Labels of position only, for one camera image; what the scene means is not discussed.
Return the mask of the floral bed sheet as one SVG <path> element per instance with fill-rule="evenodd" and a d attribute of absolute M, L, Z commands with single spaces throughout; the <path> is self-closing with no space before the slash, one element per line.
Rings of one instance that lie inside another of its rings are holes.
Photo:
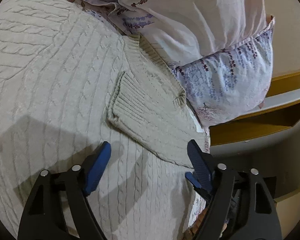
<path fill-rule="evenodd" d="M 109 23 L 106 22 L 106 10 L 101 7 L 95 7 L 89 5 L 86 2 L 82 2 L 81 0 L 63 0 L 73 3 L 79 9 L 83 9 L 86 14 L 92 15 L 94 18 L 99 20 L 100 22 L 106 24 L 108 28 L 114 30 Z M 195 193 L 194 190 L 190 189 L 190 184 L 186 182 L 185 179 L 180 181 L 180 184 L 183 186 L 182 194 L 183 197 L 181 198 L 180 202 L 178 202 L 177 211 L 177 218 L 181 217 L 181 208 L 184 207 L 184 215 L 181 219 L 180 229 L 178 231 L 178 236 L 175 236 L 174 239 L 191 239 L 192 227 L 193 224 L 200 222 L 201 213 L 204 211 L 206 207 L 206 201 L 203 200 L 199 194 Z"/>

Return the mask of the pink floral pillow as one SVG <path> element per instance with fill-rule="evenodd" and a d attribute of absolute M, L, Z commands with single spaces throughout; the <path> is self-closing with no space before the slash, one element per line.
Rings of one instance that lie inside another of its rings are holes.
<path fill-rule="evenodd" d="M 273 74 L 275 20 L 264 0 L 82 0 L 113 5 L 109 20 L 140 34 L 186 91 L 202 126 L 260 105 Z"/>

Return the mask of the beige cable-knit sweater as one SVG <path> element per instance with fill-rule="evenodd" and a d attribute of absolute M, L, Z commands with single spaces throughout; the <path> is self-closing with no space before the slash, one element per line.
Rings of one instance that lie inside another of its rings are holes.
<path fill-rule="evenodd" d="M 89 204 L 108 239 L 182 239 L 189 170 L 162 160 L 107 119 L 119 75 L 155 68 L 146 42 L 66 0 L 0 3 L 0 221 L 16 237 L 39 173 L 64 172 L 102 142 L 111 158 Z"/>

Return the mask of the wooden bed headboard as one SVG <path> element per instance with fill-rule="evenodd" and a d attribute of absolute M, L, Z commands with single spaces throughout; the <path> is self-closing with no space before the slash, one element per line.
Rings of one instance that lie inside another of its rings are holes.
<path fill-rule="evenodd" d="M 300 122 L 300 71 L 274 77 L 263 107 L 210 128 L 211 145 L 249 141 L 294 127 Z"/>

